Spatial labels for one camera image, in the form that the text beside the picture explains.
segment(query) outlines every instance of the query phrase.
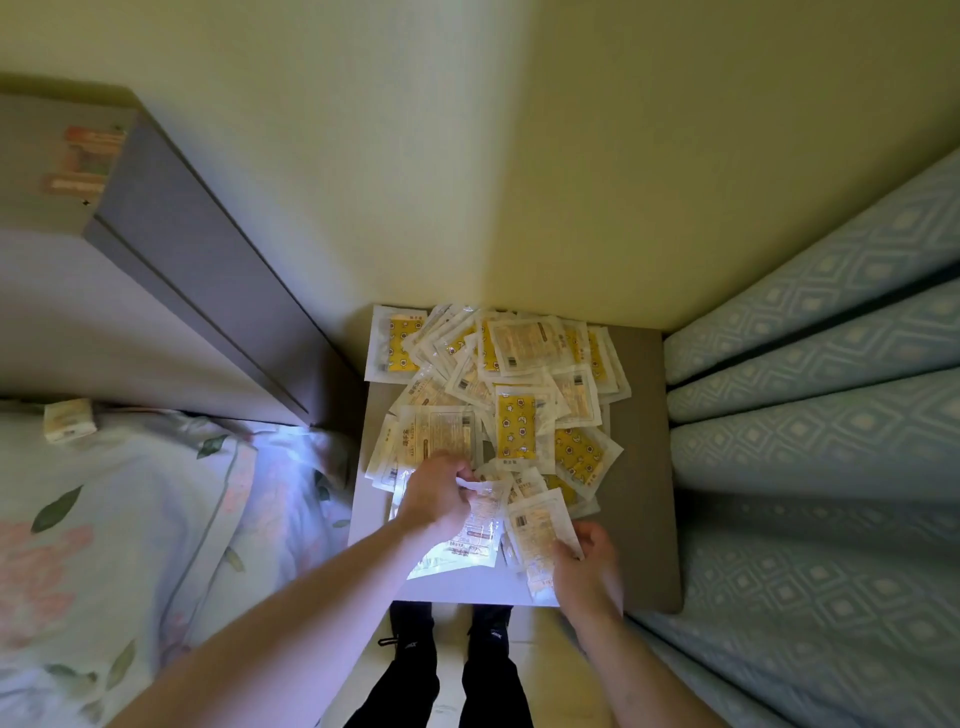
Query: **black sneaker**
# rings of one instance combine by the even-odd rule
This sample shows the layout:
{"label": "black sneaker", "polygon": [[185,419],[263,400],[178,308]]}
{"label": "black sneaker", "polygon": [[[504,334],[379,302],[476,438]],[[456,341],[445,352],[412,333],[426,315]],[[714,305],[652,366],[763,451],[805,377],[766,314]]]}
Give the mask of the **black sneaker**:
{"label": "black sneaker", "polygon": [[433,605],[428,601],[395,601],[390,605],[392,637],[377,640],[385,647],[396,645],[396,659],[417,657],[421,659],[433,653],[436,660],[437,646],[433,643]]}
{"label": "black sneaker", "polygon": [[474,604],[468,655],[477,650],[510,654],[507,625],[514,608],[504,604]]}

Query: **white table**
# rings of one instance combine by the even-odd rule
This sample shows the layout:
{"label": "white table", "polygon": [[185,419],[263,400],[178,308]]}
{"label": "white table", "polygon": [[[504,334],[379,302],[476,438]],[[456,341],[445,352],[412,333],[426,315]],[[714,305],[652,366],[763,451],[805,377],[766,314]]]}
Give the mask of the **white table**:
{"label": "white table", "polygon": [[[607,528],[620,552],[627,611],[677,612],[683,601],[660,333],[626,327],[610,327],[610,333],[634,396],[612,405],[611,435],[624,452],[600,487],[601,511],[591,519]],[[398,384],[370,385],[350,521],[351,544],[386,523],[390,513],[392,494],[374,488],[363,472],[383,417],[402,390]],[[397,598],[462,604],[533,603],[525,575],[507,569],[502,553],[493,569],[471,567],[410,579]]]}

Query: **plastic packet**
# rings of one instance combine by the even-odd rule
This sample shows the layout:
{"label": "plastic packet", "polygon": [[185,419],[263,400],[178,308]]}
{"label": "plastic packet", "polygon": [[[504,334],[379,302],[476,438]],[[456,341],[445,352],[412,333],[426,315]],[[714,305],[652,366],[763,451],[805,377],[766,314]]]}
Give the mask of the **plastic packet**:
{"label": "plastic packet", "polygon": [[559,475],[545,475],[544,480],[547,488],[551,490],[559,488],[564,494],[566,512],[570,514],[571,519],[581,519],[600,512],[600,503],[597,502],[596,497],[587,500],[564,483]]}
{"label": "plastic packet", "polygon": [[415,346],[417,360],[423,362],[423,364],[433,364],[444,376],[449,378],[451,372],[447,369],[448,360],[446,358],[441,359],[437,353],[436,343],[440,338],[448,336],[453,329],[461,326],[464,321],[473,316],[473,312],[474,308],[470,305],[451,306],[438,319],[437,325],[420,337]]}
{"label": "plastic packet", "polygon": [[456,369],[456,355],[467,345],[467,337],[476,333],[476,314],[467,316],[453,328],[445,328],[438,334],[433,341],[433,349],[437,354],[437,362],[441,365],[447,376],[453,374]]}
{"label": "plastic packet", "polygon": [[600,401],[604,404],[610,404],[614,401],[628,400],[634,393],[630,388],[630,382],[627,381],[627,375],[623,371],[623,366],[620,364],[620,357],[616,353],[613,340],[610,338],[610,330],[606,327],[600,327],[600,330],[597,331],[597,336],[603,341],[604,349],[607,350],[607,358],[610,360],[613,368],[613,377],[616,381],[616,391],[604,393]]}
{"label": "plastic packet", "polygon": [[513,472],[533,466],[541,473],[553,473],[557,467],[553,390],[532,385],[497,386],[493,400],[497,466]]}
{"label": "plastic packet", "polygon": [[382,481],[384,471],[392,467],[396,458],[396,441],[399,439],[400,422],[394,415],[387,414],[383,418],[383,425],[380,426],[380,434],[376,438],[376,445],[373,446],[373,453],[370,456],[370,462],[367,463],[367,470],[364,475],[373,481],[373,487],[383,491],[392,491],[393,486],[388,487],[386,482]]}
{"label": "plastic packet", "polygon": [[533,374],[573,364],[564,328],[556,316],[499,319],[488,324],[500,374]]}
{"label": "plastic packet", "polygon": [[538,604],[556,604],[553,542],[562,541],[577,558],[584,558],[566,511],[564,494],[559,490],[548,490],[515,501],[507,506],[506,526],[516,554],[526,569],[530,595]]}
{"label": "plastic packet", "polygon": [[554,372],[552,377],[569,410],[569,414],[557,418],[557,428],[594,427],[603,423],[597,387],[589,364],[574,364]]}
{"label": "plastic packet", "polygon": [[597,385],[597,394],[608,395],[617,391],[616,373],[607,354],[606,340],[600,332],[602,328],[587,327],[587,336],[590,342],[590,368]]}
{"label": "plastic packet", "polygon": [[507,569],[517,572],[523,571],[523,562],[516,555],[514,542],[510,540],[510,534],[506,531],[503,532],[503,537],[500,539],[500,548],[503,550],[503,560],[507,562]]}
{"label": "plastic packet", "polygon": [[513,482],[511,483],[510,492],[507,495],[508,505],[517,500],[523,500],[527,497],[537,496],[540,493],[546,493],[548,490],[546,480],[543,479],[540,471],[536,468],[527,468],[519,473],[511,474],[513,475]]}
{"label": "plastic packet", "polygon": [[600,431],[603,432],[607,437],[612,437],[610,430],[610,403],[600,402],[600,416],[603,418],[603,423],[600,425]]}
{"label": "plastic packet", "polygon": [[421,462],[440,450],[463,455],[472,467],[482,462],[480,423],[473,407],[405,404],[399,410],[397,484],[405,484]]}
{"label": "plastic packet", "polygon": [[477,376],[476,357],[474,356],[477,334],[467,337],[467,345],[456,355],[457,366],[453,376],[447,380],[445,391],[455,401],[465,401],[472,404],[477,411],[477,417],[484,427],[485,439],[492,442],[493,427],[493,392],[487,383]]}
{"label": "plastic packet", "polygon": [[514,318],[516,314],[511,311],[485,309],[478,312],[477,329],[480,336],[477,341],[477,370],[481,379],[494,381],[501,376],[500,364],[496,360],[496,350],[490,338],[490,322]]}
{"label": "plastic packet", "polygon": [[471,353],[472,351],[467,348],[457,353],[457,365],[454,367],[450,379],[446,381],[446,392],[475,407],[493,412],[493,392],[487,386],[487,382],[483,381],[478,375],[476,356],[471,356]]}
{"label": "plastic packet", "polygon": [[420,367],[403,349],[403,342],[423,328],[425,320],[426,311],[419,308],[374,306],[364,379],[390,384],[410,381]]}
{"label": "plastic packet", "polygon": [[570,347],[570,353],[573,354],[573,363],[589,364],[590,340],[587,331],[587,322],[561,319],[560,324],[564,327],[564,336],[566,337],[567,345]]}
{"label": "plastic packet", "polygon": [[[503,535],[503,492],[509,480],[490,480],[477,488],[470,502],[470,515],[460,533],[449,541],[437,544],[420,560],[407,576],[415,579],[467,567],[495,567]],[[396,517],[406,493],[406,485],[398,485],[391,502],[390,518]]]}
{"label": "plastic packet", "polygon": [[413,356],[413,353],[417,350],[417,344],[420,342],[422,336],[433,328],[440,322],[445,313],[454,307],[453,303],[441,303],[440,305],[435,305],[430,309],[430,315],[426,317],[426,321],[423,322],[423,326],[420,327],[419,331],[414,331],[403,341],[403,350]]}
{"label": "plastic packet", "polygon": [[621,452],[623,448],[596,427],[558,429],[556,475],[591,500]]}
{"label": "plastic packet", "polygon": [[400,392],[400,396],[390,406],[390,412],[397,414],[400,407],[406,404],[415,404],[425,407],[428,405],[460,404],[460,400],[446,393],[446,377],[433,365],[414,374],[407,388]]}

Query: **diamond pattern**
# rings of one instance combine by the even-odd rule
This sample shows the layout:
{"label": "diamond pattern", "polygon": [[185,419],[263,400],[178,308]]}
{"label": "diamond pattern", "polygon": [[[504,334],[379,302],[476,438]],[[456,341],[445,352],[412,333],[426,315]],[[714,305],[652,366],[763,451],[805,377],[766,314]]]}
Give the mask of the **diamond pattern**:
{"label": "diamond pattern", "polygon": [[960,507],[687,499],[684,611],[636,617],[731,725],[960,725]]}
{"label": "diamond pattern", "polygon": [[701,491],[960,500],[960,369],[671,431],[675,481]]}
{"label": "diamond pattern", "polygon": [[666,379],[678,384],[958,259],[960,151],[667,338]]}
{"label": "diamond pattern", "polygon": [[667,407],[690,423],[955,366],[960,280],[687,384]]}

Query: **black pants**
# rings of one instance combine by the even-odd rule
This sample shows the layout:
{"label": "black pants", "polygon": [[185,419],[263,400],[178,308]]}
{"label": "black pants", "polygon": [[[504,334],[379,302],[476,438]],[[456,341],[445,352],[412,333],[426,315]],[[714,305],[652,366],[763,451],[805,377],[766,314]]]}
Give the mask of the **black pants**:
{"label": "black pants", "polygon": [[[467,702],[460,713],[461,728],[532,728],[527,696],[506,650],[471,650],[463,683]],[[438,694],[437,653],[401,655],[345,728],[425,726]]]}

